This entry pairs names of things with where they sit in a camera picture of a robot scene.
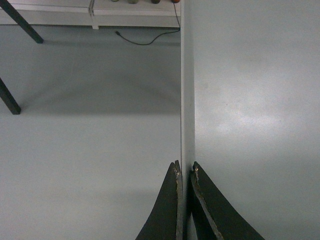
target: black metal leg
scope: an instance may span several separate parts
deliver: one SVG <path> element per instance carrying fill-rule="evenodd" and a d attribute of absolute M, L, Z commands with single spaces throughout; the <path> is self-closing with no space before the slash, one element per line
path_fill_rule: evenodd
<path fill-rule="evenodd" d="M 0 97 L 4 101 L 5 105 L 9 108 L 13 115 L 19 115 L 21 113 L 21 108 L 17 104 L 14 97 L 9 92 L 8 88 L 0 78 Z"/>
<path fill-rule="evenodd" d="M 0 7 L 27 33 L 37 44 L 42 44 L 44 40 L 33 29 L 33 27 L 18 13 L 18 11 L 7 1 L 0 0 Z"/>
<path fill-rule="evenodd" d="M 179 161 L 171 163 L 153 209 L 135 240 L 183 239 L 183 191 Z"/>
<path fill-rule="evenodd" d="M 194 162 L 190 181 L 192 216 L 199 240 L 264 240 L 197 162 Z"/>

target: white panel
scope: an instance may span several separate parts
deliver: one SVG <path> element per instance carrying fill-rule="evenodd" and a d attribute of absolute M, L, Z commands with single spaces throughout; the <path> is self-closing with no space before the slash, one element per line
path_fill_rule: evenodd
<path fill-rule="evenodd" d="M 11 4 L 88 8 L 90 0 L 9 0 Z"/>
<path fill-rule="evenodd" d="M 98 26 L 134 26 L 134 27 L 168 27 L 178 28 L 177 18 L 173 16 L 94 16 Z"/>
<path fill-rule="evenodd" d="M 320 239 L 320 1 L 190 4 L 196 160 L 265 239 Z"/>
<path fill-rule="evenodd" d="M 184 0 L 181 9 L 181 165 L 183 195 L 187 199 L 189 173 L 195 160 L 195 87 L 191 0 Z M 184 216 L 188 239 L 197 239 L 191 231 L 192 219 Z"/>
<path fill-rule="evenodd" d="M 38 25 L 85 25 L 91 26 L 88 12 L 54 12 L 20 10 L 19 13 L 30 24 Z M 0 10 L 0 24 L 16 24 L 3 10 Z"/>

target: shelf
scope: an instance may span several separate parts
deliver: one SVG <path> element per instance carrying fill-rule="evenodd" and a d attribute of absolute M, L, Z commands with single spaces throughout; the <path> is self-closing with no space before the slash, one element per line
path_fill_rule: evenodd
<path fill-rule="evenodd" d="M 181 15 L 181 4 L 176 3 L 176 13 Z M 174 4 L 170 0 L 161 0 L 158 4 L 151 0 L 139 0 L 137 4 L 130 4 L 127 0 L 113 2 L 111 0 L 95 0 L 93 14 L 109 16 L 173 16 L 175 17 Z"/>

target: gray floor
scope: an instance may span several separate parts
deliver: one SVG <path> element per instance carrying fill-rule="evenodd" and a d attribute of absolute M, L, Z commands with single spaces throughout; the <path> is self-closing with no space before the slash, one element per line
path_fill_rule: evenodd
<path fill-rule="evenodd" d="M 0 239 L 134 239 L 180 159 L 180 34 L 0 26 Z M 148 42 L 163 30 L 121 29 Z"/>

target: black cable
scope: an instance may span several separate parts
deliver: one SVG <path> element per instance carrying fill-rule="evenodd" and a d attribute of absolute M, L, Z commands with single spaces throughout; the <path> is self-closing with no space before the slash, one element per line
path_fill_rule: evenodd
<path fill-rule="evenodd" d="M 179 22 L 178 15 L 177 15 L 176 4 L 173 3 L 173 6 L 174 6 L 174 12 L 175 12 L 176 21 L 178 22 L 178 25 L 179 25 L 179 29 L 176 30 L 176 31 L 169 31 L 169 32 L 161 33 L 160 35 L 156 36 L 156 37 L 155 37 L 151 42 L 149 42 L 149 43 L 137 43 L 137 42 L 131 41 L 131 40 L 129 40 L 129 39 L 126 39 L 126 38 L 125 38 L 124 36 L 122 36 L 121 33 L 118 32 L 118 31 L 115 31 L 115 33 L 116 33 L 118 36 L 120 36 L 122 39 L 126 40 L 127 42 L 132 43 L 132 44 L 135 44 L 135 45 L 140 45 L 140 46 L 151 45 L 151 44 L 154 43 L 154 41 L 155 41 L 157 38 L 161 37 L 162 35 L 178 33 L 178 32 L 180 32 L 180 30 L 181 30 L 181 26 L 180 26 L 180 22 Z"/>

